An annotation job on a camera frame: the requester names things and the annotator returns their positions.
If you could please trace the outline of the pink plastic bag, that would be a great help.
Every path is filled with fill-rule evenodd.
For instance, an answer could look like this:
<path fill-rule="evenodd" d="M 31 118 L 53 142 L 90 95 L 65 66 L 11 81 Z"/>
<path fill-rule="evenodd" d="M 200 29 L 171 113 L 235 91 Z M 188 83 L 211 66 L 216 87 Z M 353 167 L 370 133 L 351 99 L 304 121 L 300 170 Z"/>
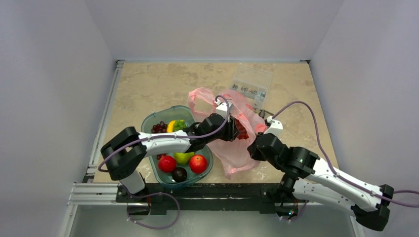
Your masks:
<path fill-rule="evenodd" d="M 253 109 L 250 101 L 235 90 L 227 89 L 220 92 L 222 98 L 205 87 L 188 92 L 188 107 L 194 120 L 203 122 L 209 115 L 216 113 L 218 102 L 227 99 L 230 105 L 230 120 L 227 127 L 233 129 L 236 136 L 234 140 L 216 140 L 210 142 L 208 147 L 221 161 L 224 176 L 230 179 L 233 174 L 250 170 L 259 165 L 259 161 L 251 158 L 248 147 L 255 141 L 258 133 L 264 132 L 267 127 L 265 121 Z"/>

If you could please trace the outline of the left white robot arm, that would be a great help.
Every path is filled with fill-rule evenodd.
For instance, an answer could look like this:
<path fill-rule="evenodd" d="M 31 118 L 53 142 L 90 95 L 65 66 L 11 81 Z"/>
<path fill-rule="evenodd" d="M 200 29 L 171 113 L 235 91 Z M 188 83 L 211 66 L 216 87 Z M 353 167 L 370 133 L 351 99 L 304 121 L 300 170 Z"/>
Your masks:
<path fill-rule="evenodd" d="M 107 172 L 127 189 L 130 198 L 141 202 L 147 197 L 147 188 L 136 168 L 144 158 L 196 152 L 215 140 L 234 141 L 239 134 L 234 118 L 216 113 L 172 133 L 139 133 L 134 127 L 127 127 L 101 148 L 104 160 L 98 170 Z"/>

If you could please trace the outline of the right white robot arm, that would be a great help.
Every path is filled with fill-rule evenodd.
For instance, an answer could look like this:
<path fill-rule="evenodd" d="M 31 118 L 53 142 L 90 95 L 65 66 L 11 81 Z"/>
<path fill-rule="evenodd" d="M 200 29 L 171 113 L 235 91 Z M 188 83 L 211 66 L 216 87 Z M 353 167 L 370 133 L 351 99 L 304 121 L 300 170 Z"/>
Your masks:
<path fill-rule="evenodd" d="M 365 228 L 383 231 L 388 223 L 394 189 L 373 185 L 340 171 L 303 147 L 287 147 L 271 133 L 258 134 L 248 147 L 250 157 L 267 161 L 283 172 L 271 196 L 281 202 L 309 200 L 338 208 Z"/>

